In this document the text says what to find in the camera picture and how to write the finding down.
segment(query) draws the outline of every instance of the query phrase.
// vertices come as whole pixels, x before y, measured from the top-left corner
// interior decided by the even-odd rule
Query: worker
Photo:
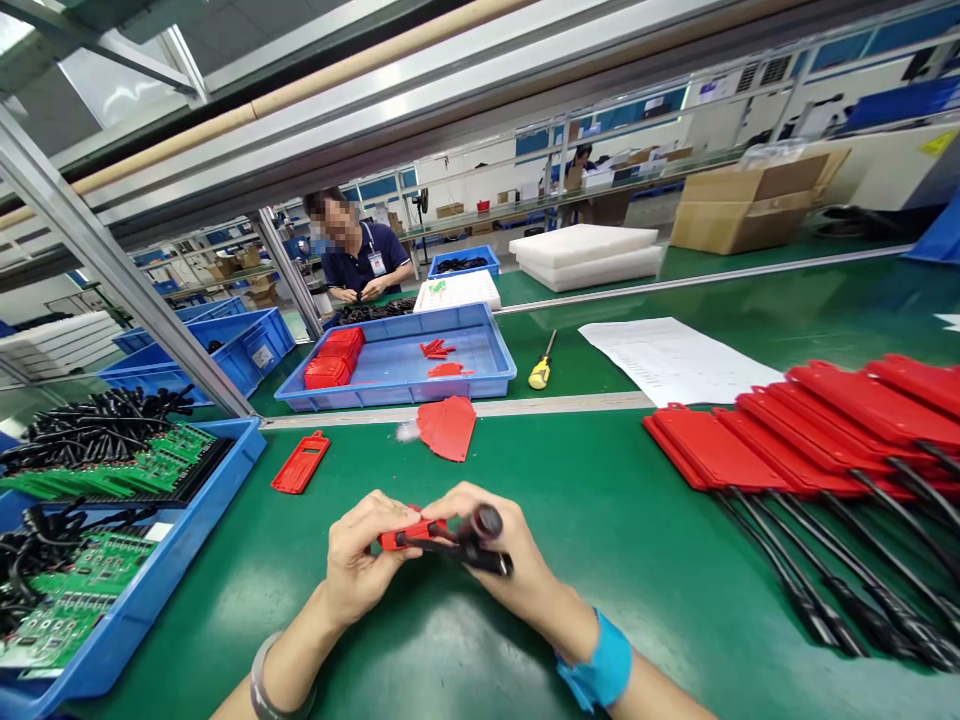
[[[340,188],[304,195],[303,209],[314,229],[332,242],[322,264],[330,294],[338,300],[352,304],[392,295],[413,275],[413,263],[396,233],[380,223],[360,222],[357,208]]]
[[[467,517],[482,503],[500,513],[503,531],[490,546],[510,554],[514,573],[500,577],[470,572],[553,646],[557,670],[581,707],[592,711],[594,703],[603,705],[614,720],[714,718],[634,650],[600,611],[553,575],[516,503],[460,483],[421,512],[374,490],[335,522],[329,532],[326,578],[290,626],[263,643],[251,674],[224,700],[214,720],[306,716],[317,673],[334,645],[379,602],[400,566],[423,553],[409,547],[374,557],[370,544],[382,533],[402,530],[421,518]],[[416,673],[416,665],[405,672]],[[429,700],[424,707],[429,711]]]

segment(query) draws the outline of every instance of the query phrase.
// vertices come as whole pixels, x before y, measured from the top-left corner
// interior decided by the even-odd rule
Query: screwdriver
[[[557,331],[554,330],[550,336],[550,342],[547,343],[547,351],[540,356],[540,360],[538,360],[534,366],[533,372],[531,372],[530,377],[527,378],[527,382],[530,383],[530,387],[534,390],[543,390],[550,381],[550,350],[553,348],[553,341],[556,338]]]

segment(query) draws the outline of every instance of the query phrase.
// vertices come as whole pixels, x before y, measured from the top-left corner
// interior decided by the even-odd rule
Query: blue wristband
[[[633,668],[630,641],[603,613],[594,608],[600,621],[600,642],[590,663],[570,667],[557,656],[557,672],[573,691],[580,708],[593,713],[595,705],[610,707],[627,689]]]

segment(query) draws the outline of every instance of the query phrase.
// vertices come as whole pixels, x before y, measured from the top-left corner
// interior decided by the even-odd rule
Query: circuit board
[[[215,441],[215,437],[192,425],[175,423],[166,432],[149,438],[132,460],[21,470],[0,478],[0,488],[13,488],[44,500],[169,493]]]
[[[92,534],[73,565],[30,578],[44,600],[6,639],[0,668],[23,668],[22,677],[31,678],[66,667],[156,546],[122,533]]]

